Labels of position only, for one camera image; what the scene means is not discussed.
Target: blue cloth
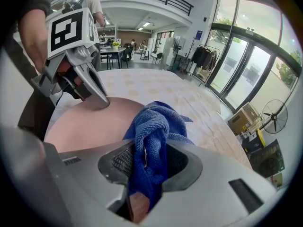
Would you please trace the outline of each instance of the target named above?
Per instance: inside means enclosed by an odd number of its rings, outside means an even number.
[[[150,200],[150,210],[160,199],[161,184],[167,180],[167,139],[193,144],[187,138],[185,122],[192,120],[165,103],[152,102],[138,113],[124,136],[125,140],[134,138],[135,141],[130,194],[143,193]]]

